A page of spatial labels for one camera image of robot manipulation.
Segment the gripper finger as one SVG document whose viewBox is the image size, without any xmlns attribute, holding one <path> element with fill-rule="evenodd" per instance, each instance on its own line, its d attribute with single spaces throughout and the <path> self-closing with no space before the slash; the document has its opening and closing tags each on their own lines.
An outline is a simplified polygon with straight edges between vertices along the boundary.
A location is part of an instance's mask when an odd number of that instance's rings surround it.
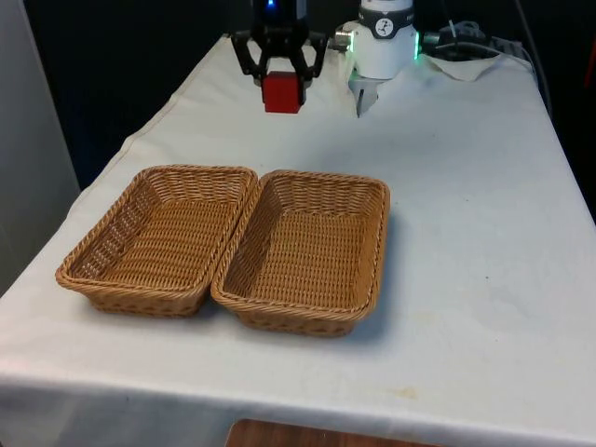
<svg viewBox="0 0 596 447">
<path fill-rule="evenodd" d="M 267 77 L 268 64 L 271 58 L 270 44 L 264 33 L 264 28 L 238 31 L 232 34 L 231 39 L 242 73 L 250 75 L 254 83 L 260 87 Z M 251 55 L 250 41 L 255 42 L 261 50 L 258 61 Z"/>
<path fill-rule="evenodd" d="M 319 77 L 327 49 L 327 35 L 308 28 L 293 28 L 287 39 L 288 56 L 298 85 L 298 101 L 304 103 L 306 89 Z"/>
</svg>

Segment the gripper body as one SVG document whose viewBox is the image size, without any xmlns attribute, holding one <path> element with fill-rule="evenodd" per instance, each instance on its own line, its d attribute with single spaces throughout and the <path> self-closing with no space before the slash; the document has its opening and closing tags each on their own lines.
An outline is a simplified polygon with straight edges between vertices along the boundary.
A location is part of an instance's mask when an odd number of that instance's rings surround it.
<svg viewBox="0 0 596 447">
<path fill-rule="evenodd" d="M 253 39 L 270 34 L 288 34 L 297 39 L 308 37 L 305 0 L 252 0 L 251 7 Z"/>
</svg>

